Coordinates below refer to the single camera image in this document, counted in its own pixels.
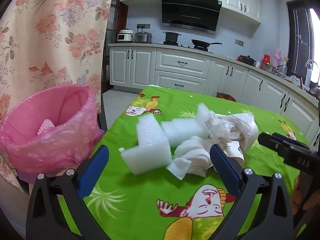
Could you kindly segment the black casserole pot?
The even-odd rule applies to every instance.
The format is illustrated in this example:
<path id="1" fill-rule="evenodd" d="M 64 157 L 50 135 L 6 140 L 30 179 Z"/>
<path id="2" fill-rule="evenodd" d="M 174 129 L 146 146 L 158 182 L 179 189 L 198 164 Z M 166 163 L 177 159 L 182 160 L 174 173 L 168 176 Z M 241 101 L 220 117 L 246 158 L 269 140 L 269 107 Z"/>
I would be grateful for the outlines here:
<path id="1" fill-rule="evenodd" d="M 251 58 L 249 55 L 247 56 L 240 55 L 236 60 L 244 64 L 248 64 L 250 66 L 255 66 L 255 63 L 256 63 L 256 61 L 253 58 Z"/>

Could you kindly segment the silver pressure cooker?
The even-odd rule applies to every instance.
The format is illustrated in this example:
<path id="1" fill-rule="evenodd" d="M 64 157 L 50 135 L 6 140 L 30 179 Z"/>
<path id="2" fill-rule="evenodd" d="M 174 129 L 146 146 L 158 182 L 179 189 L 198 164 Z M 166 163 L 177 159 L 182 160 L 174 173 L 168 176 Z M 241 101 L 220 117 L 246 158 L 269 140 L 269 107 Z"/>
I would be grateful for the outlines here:
<path id="1" fill-rule="evenodd" d="M 146 31 L 139 31 L 135 33 L 134 42 L 135 43 L 151 43 L 152 33 L 146 32 Z"/>

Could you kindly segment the pink thermos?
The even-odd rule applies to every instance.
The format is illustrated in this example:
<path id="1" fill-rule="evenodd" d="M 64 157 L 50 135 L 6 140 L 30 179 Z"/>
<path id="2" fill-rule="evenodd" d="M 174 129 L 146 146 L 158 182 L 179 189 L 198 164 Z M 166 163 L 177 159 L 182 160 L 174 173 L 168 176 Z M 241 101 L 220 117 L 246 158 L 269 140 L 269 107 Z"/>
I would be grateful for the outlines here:
<path id="1" fill-rule="evenodd" d="M 275 51 L 274 55 L 272 56 L 272 65 L 277 67 L 280 66 L 283 62 L 283 59 L 281 57 L 281 51 L 278 49 Z"/>

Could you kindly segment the white crumpled plastic bag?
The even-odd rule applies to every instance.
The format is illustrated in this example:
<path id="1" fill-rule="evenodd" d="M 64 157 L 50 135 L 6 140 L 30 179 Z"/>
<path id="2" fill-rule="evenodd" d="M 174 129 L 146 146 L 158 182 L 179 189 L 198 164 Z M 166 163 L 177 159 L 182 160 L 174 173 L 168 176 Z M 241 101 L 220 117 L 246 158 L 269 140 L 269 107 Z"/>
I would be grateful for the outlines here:
<path id="1" fill-rule="evenodd" d="M 259 135 L 251 113 L 221 115 L 209 111 L 204 116 L 204 123 L 212 135 L 229 141 L 238 141 L 243 153 L 249 150 Z"/>

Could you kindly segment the pink foam fruit net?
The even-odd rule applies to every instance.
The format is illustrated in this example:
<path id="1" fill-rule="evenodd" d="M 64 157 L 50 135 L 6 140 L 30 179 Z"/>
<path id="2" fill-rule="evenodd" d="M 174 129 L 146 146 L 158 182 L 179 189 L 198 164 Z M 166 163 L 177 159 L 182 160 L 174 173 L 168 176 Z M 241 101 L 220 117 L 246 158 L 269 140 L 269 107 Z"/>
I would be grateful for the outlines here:
<path id="1" fill-rule="evenodd" d="M 53 122 L 50 119 L 44 119 L 41 126 L 39 127 L 37 134 L 40 135 L 41 133 L 43 133 L 44 131 L 46 131 L 50 128 L 55 128 L 55 125 L 53 124 Z"/>

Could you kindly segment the green cartoon tablecloth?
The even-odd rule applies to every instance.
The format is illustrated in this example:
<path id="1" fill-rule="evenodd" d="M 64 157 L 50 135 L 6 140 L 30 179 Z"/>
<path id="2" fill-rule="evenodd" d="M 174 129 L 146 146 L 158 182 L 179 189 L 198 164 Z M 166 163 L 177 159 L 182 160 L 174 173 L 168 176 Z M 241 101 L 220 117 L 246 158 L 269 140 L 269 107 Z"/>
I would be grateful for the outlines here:
<path id="1" fill-rule="evenodd" d="M 238 102 L 202 94 L 149 86 L 130 103 L 158 122 L 193 117 L 200 103 L 217 114 L 251 113 L 259 132 L 295 136 L 307 143 L 287 117 Z M 176 178 L 166 168 L 135 176 L 121 151 L 138 144 L 139 115 L 124 111 L 100 143 L 109 161 L 93 192 L 84 199 L 89 211 L 112 239 L 207 239 L 225 218 L 233 198 L 210 168 L 205 177 Z"/>

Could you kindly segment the pink lined trash bin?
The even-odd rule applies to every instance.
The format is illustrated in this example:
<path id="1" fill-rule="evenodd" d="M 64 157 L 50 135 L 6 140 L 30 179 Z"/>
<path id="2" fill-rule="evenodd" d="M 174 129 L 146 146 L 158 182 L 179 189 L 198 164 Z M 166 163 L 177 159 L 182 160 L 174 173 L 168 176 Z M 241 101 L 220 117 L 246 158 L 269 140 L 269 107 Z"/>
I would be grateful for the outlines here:
<path id="1" fill-rule="evenodd" d="M 55 128 L 38 135 L 44 119 L 50 119 Z M 10 111 L 1 123 L 1 150 L 19 178 L 32 184 L 39 173 L 53 177 L 78 167 L 103 134 L 93 90 L 62 85 L 38 92 Z"/>

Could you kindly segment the black frying pan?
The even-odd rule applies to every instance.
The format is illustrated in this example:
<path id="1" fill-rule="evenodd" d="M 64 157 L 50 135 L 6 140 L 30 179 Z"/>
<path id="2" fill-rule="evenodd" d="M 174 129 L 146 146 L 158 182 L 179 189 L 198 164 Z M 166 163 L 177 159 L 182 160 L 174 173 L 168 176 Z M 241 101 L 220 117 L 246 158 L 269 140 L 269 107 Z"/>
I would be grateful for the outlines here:
<path id="1" fill-rule="evenodd" d="M 221 42 L 210 43 L 210 42 L 204 42 L 204 41 L 195 40 L 195 39 L 192 39 L 191 41 L 194 45 L 194 49 L 204 50 L 204 51 L 208 51 L 208 48 L 211 45 L 223 45 L 223 43 L 221 43 Z"/>

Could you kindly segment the white foam block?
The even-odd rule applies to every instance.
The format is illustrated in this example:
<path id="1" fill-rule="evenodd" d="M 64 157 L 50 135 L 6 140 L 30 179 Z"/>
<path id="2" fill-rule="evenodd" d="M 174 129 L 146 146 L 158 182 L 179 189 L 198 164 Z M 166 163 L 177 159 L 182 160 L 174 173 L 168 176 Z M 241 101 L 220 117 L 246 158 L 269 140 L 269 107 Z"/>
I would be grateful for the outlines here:
<path id="1" fill-rule="evenodd" d="M 162 121 L 161 128 L 167 136 L 171 147 L 177 147 L 193 136 L 202 139 L 209 137 L 210 131 L 204 123 L 204 119 L 210 110 L 204 103 L 197 106 L 197 113 L 188 110 L 180 111 L 179 118 L 171 121 Z"/>
<path id="2" fill-rule="evenodd" d="M 138 145 L 120 154 L 130 171 L 136 176 L 168 166 L 172 161 L 171 148 L 156 118 L 152 114 L 143 115 L 136 128 Z"/>

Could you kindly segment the red floor bin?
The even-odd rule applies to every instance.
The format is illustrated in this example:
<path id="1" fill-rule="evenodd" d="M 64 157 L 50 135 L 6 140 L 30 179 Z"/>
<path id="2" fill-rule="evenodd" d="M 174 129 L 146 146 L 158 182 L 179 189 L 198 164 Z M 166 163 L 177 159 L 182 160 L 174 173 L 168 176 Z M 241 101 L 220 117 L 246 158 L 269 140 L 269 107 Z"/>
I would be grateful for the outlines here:
<path id="1" fill-rule="evenodd" d="M 225 100 L 228 100 L 228 101 L 236 102 L 236 99 L 233 98 L 233 97 L 232 97 L 231 95 L 229 95 L 229 94 L 217 93 L 216 97 L 217 97 L 217 98 L 221 98 L 221 99 L 225 99 Z"/>

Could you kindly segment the black stock pot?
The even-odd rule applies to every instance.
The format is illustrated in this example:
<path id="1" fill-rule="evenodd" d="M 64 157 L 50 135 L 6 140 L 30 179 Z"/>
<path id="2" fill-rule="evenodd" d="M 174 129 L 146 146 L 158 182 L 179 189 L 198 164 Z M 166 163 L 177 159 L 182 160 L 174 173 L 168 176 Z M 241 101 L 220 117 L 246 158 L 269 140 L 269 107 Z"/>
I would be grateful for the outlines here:
<path id="1" fill-rule="evenodd" d="M 164 44 L 177 44 L 179 33 L 164 31 L 163 34 L 165 35 Z"/>

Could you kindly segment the floral curtain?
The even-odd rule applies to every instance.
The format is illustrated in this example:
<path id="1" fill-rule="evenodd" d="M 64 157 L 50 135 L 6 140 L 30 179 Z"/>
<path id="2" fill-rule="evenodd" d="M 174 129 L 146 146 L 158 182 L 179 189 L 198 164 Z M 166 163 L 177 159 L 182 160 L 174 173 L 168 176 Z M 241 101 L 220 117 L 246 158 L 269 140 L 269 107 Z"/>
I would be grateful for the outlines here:
<path id="1" fill-rule="evenodd" d="M 1 17 L 1 119 L 24 99 L 85 85 L 101 111 L 103 50 L 112 0 L 12 0 Z"/>

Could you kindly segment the white paper towel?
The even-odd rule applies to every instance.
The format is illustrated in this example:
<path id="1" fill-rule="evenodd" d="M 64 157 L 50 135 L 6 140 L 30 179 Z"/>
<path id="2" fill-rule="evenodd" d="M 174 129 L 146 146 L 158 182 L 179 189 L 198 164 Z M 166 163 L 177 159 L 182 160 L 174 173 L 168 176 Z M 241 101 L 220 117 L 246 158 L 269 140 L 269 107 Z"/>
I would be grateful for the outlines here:
<path id="1" fill-rule="evenodd" d="M 207 170 L 213 166 L 209 155 L 213 144 L 210 139 L 191 137 L 176 148 L 174 159 L 166 169 L 179 180 L 182 180 L 186 174 L 205 178 Z"/>

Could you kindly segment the black range hood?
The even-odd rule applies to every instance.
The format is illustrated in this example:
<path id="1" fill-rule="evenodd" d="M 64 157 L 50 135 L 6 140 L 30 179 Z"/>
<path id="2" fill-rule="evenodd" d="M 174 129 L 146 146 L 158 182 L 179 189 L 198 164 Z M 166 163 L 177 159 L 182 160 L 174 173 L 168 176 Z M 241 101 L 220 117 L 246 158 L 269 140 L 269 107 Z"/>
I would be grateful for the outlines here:
<path id="1" fill-rule="evenodd" d="M 222 7 L 219 0 L 161 0 L 162 24 L 214 33 Z"/>

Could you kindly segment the white rice cooker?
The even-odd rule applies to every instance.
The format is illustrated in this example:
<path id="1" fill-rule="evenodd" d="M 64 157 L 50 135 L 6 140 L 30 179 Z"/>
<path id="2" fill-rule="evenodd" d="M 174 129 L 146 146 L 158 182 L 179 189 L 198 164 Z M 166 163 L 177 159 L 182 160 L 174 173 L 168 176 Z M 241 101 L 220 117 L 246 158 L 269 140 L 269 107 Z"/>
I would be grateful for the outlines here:
<path id="1" fill-rule="evenodd" d="M 133 31 L 130 29 L 123 29 L 119 31 L 117 36 L 118 43 L 131 43 L 133 42 Z"/>

